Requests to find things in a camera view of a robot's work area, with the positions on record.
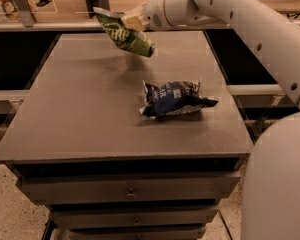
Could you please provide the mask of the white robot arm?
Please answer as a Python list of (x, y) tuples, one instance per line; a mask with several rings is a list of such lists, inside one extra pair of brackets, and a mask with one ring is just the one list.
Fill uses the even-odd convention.
[(297, 112), (269, 126), (248, 157), (241, 240), (300, 240), (300, 25), (259, 0), (148, 0), (124, 13), (126, 27), (195, 28), (215, 17), (244, 42), (272, 78), (233, 85), (237, 95), (287, 97)]

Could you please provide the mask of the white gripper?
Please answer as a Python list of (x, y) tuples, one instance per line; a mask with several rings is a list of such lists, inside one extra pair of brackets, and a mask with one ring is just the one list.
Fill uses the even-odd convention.
[(148, 0), (143, 2), (121, 17), (121, 21), (127, 29), (145, 31), (149, 26), (154, 31), (169, 29), (165, 17), (164, 0)]

